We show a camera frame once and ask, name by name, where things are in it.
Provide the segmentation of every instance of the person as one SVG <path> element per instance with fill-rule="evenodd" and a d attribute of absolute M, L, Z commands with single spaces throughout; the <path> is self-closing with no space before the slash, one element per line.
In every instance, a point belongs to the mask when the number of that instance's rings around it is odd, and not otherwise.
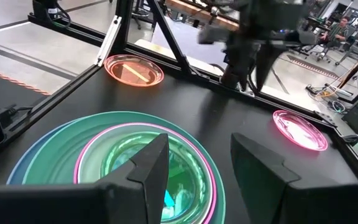
<path fill-rule="evenodd" d="M 350 18 L 345 16 L 341 19 L 339 23 L 333 23 L 329 29 L 319 38 L 318 45 L 325 45 L 326 47 L 318 56 L 318 60 L 321 60 L 328 52 L 331 47 L 335 47 L 341 44 L 341 42 L 346 41 L 349 29 L 347 28 L 347 23 Z"/>

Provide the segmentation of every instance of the teal plate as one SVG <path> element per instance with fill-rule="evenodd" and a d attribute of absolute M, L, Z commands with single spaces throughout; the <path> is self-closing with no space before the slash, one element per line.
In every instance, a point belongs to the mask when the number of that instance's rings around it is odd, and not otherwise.
<path fill-rule="evenodd" d="M 224 188 L 212 158 L 202 145 L 186 131 L 168 121 L 143 113 L 115 111 L 95 114 L 62 127 L 35 154 L 22 183 L 72 184 L 76 160 L 87 142 L 111 126 L 136 122 L 152 123 L 171 129 L 189 140 L 201 151 L 211 166 L 216 180 L 217 203 L 214 206 L 214 215 L 210 223 L 224 223 L 226 209 Z"/>
<path fill-rule="evenodd" d="M 96 135 L 82 150 L 74 183 L 96 182 L 128 161 L 160 133 L 169 136 L 170 162 L 162 223 L 209 223 L 216 183 L 204 155 L 174 131 L 149 123 L 126 123 Z"/>
<path fill-rule="evenodd" d="M 47 133 L 46 135 L 42 136 L 36 143 L 34 143 L 24 154 L 23 156 L 19 159 L 19 161 L 16 163 L 15 167 L 13 168 L 11 174 L 9 175 L 9 178 L 6 182 L 6 184 L 22 184 L 23 183 L 23 178 L 25 175 L 25 172 L 27 170 L 27 168 L 29 167 L 31 160 L 34 158 L 34 156 L 36 155 L 36 153 L 38 153 L 38 151 L 41 149 L 41 147 L 54 135 L 56 134 L 59 130 L 61 130 L 62 128 L 64 128 L 65 126 L 69 125 L 70 123 L 72 123 L 74 121 L 70 121 L 67 122 L 55 129 L 53 129 L 52 131 L 50 131 L 49 133 Z"/>

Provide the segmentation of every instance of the black bracket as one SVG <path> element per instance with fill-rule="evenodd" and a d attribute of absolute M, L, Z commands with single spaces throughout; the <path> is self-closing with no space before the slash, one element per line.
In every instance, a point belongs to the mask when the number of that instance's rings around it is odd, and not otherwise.
<path fill-rule="evenodd" d="M 341 137 L 346 143 L 350 144 L 351 146 L 355 146 L 358 143 L 358 134 L 350 134 Z"/>
<path fill-rule="evenodd" d="M 329 116 L 326 115 L 324 113 L 320 113 L 318 111 L 313 111 L 317 116 L 319 116 L 319 118 L 321 118 L 323 121 L 327 122 L 329 125 L 337 128 L 337 125 L 335 124 L 334 120 Z"/>
<path fill-rule="evenodd" d="M 176 42 L 171 30 L 168 27 L 168 24 L 163 16 L 163 11 L 160 6 L 156 2 L 156 0 L 147 0 L 151 11 L 153 12 L 153 16 L 155 16 L 155 20 L 159 24 L 164 37 L 166 38 L 169 47 L 171 48 L 175 58 L 178 60 L 181 69 L 184 73 L 192 74 L 193 70 L 190 68 L 189 61 L 187 61 L 186 56 L 180 50 L 178 43 Z"/>

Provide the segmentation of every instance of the black table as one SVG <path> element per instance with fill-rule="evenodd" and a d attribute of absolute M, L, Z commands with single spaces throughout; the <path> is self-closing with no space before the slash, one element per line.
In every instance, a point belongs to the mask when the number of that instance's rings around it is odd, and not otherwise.
<path fill-rule="evenodd" d="M 239 132 L 287 159 L 303 164 L 339 183 L 358 182 L 355 174 L 333 146 L 331 128 L 322 132 L 329 148 L 324 152 L 300 148 L 275 127 L 272 113 L 279 107 L 230 99 L 207 88 L 165 76 L 154 88 L 134 88 L 118 83 L 99 69 L 89 80 L 36 122 L 0 153 L 0 184 L 38 138 L 57 126 L 90 114 L 115 110 L 140 111 L 171 121 L 192 134 L 217 165 L 226 191 L 226 223 L 246 220 L 247 214 L 232 170 L 231 133 Z"/>

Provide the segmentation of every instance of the orange plate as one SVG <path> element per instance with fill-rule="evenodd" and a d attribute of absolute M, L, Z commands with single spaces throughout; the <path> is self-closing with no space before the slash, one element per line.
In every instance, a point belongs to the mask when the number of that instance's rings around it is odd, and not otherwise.
<path fill-rule="evenodd" d="M 104 67 L 113 78 L 130 86 L 154 86 L 164 79 L 160 67 L 133 55 L 111 56 L 104 62 Z"/>

